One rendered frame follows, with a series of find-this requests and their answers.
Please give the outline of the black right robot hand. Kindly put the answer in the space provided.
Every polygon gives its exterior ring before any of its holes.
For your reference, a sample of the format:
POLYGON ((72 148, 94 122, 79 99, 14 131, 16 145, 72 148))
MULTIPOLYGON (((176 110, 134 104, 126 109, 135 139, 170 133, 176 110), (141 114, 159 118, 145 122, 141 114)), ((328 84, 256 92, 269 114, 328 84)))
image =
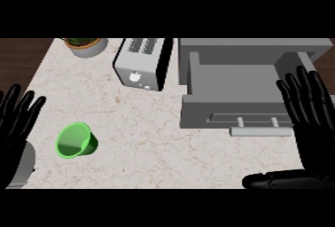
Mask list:
POLYGON ((252 174, 241 186, 256 189, 335 189, 335 107, 317 71, 302 66, 275 82, 289 114, 302 169, 252 174))

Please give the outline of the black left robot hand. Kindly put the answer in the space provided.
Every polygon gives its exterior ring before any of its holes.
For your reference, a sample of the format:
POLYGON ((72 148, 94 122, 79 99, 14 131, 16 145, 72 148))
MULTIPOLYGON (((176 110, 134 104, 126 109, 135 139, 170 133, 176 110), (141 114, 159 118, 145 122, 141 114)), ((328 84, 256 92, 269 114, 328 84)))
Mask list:
POLYGON ((7 93, 0 91, 0 189, 4 189, 14 177, 26 139, 38 119, 45 97, 35 102, 33 91, 18 98, 20 85, 13 84, 7 93))

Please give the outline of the green cup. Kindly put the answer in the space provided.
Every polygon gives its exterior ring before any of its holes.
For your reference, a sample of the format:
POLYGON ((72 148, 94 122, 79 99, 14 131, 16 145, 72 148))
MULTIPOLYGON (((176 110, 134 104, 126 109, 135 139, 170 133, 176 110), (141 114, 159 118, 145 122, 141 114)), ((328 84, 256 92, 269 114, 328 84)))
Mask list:
POLYGON ((61 129, 54 141, 54 151, 61 158, 89 155, 97 147, 97 138, 82 122, 75 122, 61 129))

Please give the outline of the grey open drawer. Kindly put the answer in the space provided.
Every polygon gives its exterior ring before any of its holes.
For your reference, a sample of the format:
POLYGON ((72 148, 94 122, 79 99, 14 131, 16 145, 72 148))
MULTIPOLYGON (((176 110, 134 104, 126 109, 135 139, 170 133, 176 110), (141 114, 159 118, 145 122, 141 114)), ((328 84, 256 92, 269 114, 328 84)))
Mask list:
POLYGON ((203 65, 188 57, 187 94, 181 98, 179 127, 228 129, 241 120, 247 127, 291 125, 275 82, 302 66, 314 69, 303 52, 286 52, 271 65, 203 65))

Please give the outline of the grey drawer cabinet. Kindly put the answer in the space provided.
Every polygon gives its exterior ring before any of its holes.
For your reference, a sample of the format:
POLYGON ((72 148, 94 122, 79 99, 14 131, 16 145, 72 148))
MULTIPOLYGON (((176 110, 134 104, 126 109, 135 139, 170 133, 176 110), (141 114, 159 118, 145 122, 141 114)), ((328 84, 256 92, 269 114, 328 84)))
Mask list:
POLYGON ((191 52, 204 65, 272 65, 286 52, 305 52, 315 61, 331 46, 327 38, 179 38, 178 84, 187 84, 191 52))

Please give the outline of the potted plant in grey pot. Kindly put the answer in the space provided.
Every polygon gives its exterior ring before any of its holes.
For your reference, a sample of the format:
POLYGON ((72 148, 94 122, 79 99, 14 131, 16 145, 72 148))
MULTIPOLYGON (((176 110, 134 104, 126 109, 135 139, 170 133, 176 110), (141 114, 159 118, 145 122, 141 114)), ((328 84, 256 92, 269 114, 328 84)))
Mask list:
POLYGON ((69 43, 64 43, 64 45, 77 58, 86 59, 97 56, 104 51, 107 43, 108 40, 106 38, 97 38, 86 45, 73 46, 69 43))

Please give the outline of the silver toaster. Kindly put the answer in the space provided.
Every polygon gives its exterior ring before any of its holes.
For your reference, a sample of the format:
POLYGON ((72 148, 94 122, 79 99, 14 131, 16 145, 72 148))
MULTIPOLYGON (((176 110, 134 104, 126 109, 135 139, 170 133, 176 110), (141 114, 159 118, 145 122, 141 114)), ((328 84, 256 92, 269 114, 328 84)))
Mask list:
POLYGON ((170 50, 170 38, 122 39, 111 68, 123 86, 154 91, 163 89, 170 50))

